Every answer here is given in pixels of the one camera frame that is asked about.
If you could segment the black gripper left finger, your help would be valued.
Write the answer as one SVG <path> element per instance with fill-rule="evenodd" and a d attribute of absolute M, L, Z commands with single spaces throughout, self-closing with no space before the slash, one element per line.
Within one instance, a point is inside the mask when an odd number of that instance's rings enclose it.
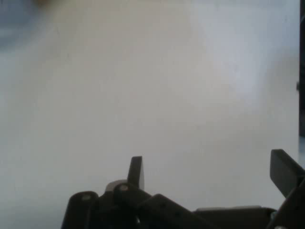
<path fill-rule="evenodd" d="M 141 156 L 131 158 L 126 180 L 110 183 L 103 195 L 84 191 L 69 199 L 63 229 L 204 229 L 205 221 L 158 194 L 144 191 Z"/>

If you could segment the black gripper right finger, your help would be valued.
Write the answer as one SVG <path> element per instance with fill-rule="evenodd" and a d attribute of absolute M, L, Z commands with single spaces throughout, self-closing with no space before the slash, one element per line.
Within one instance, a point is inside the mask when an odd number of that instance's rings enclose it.
<path fill-rule="evenodd" d="M 305 227 L 305 170 L 284 150 L 271 150 L 270 178 L 285 197 L 268 224 L 269 229 Z"/>

